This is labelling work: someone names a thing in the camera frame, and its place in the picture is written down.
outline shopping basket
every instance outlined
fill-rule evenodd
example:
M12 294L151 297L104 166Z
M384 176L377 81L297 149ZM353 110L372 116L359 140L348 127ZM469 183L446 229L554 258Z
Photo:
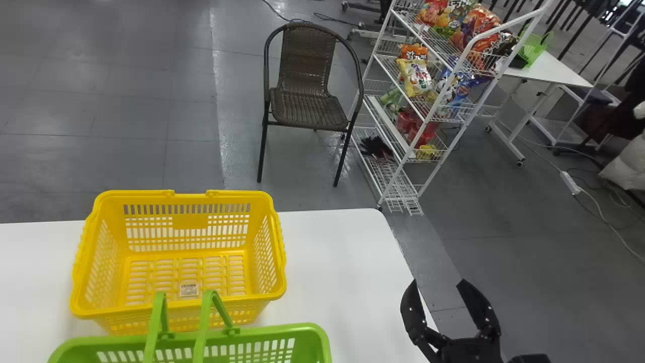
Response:
M215 289L233 321L247 324L284 294L285 262L265 192L107 191L85 222L70 309L111 334L143 334L164 291L170 329L191 331L203 291Z
M525 30L525 26L522 27L519 38L522 37ZM546 50L546 47L549 43L549 40L553 37L553 32L545 33L543 36L537 34L529 34L524 42L522 48L517 52L517 55L525 60L526 65L524 68L530 67L533 62Z
M48 363L331 363L327 334L312 323L240 329L233 326L219 295L202 298L199 331L168 329L166 294L154 296L148 335L74 338L59 346ZM209 331L210 317L225 328Z

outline white cloth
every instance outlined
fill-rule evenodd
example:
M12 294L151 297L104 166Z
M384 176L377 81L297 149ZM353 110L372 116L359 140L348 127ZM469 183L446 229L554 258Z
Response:
M645 117L645 102L634 108L634 116L642 112ZM620 185L623 189L645 190L645 130L632 140L611 163L600 172L600 176Z
M639 103L634 107L634 117L636 119L645 118L645 101Z

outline power strip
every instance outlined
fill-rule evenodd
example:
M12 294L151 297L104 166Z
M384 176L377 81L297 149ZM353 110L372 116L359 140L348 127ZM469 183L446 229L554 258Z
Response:
M580 187L575 183L575 180L569 175L568 172L561 170L560 171L560 178L564 181L566 184L566 187L569 188L571 191L571 195L578 195L582 191Z

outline gray floor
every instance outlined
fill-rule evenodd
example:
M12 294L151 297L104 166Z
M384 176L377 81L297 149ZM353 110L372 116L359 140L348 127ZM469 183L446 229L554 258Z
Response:
M286 17L316 22L313 12L373 19L342 13L336 0L270 2ZM261 54L283 24L260 0L0 0L0 9L0 222L81 219L107 189L262 189L280 211L375 205L353 153L332 187L339 139L331 132L270 129L256 184ZM325 25L342 35L350 28ZM575 66L601 32L592 23L565 63ZM568 36L558 32L551 52ZM279 44L270 52L273 81ZM369 54L365 40L352 45ZM345 107L355 92L349 59L337 50L330 79ZM514 125L542 87L525 85L501 121ZM497 89L491 100L501 97ZM423 196L425 216L386 213L440 329L475 331L454 288L464 277L493 302L507 357L640 361L645 267L521 144L528 159L516 168L484 122L473 122ZM539 140L529 129L522 135ZM595 170L582 158L539 152L562 169ZM571 172L597 186L592 174ZM612 223L633 224L638 209L592 194ZM621 230L641 254L644 232L642 223Z

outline chair backrest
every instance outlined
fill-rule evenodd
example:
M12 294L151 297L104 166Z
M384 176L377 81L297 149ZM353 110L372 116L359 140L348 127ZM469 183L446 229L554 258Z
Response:
M288 92L328 96L336 38L316 28L288 28L283 33L277 87Z

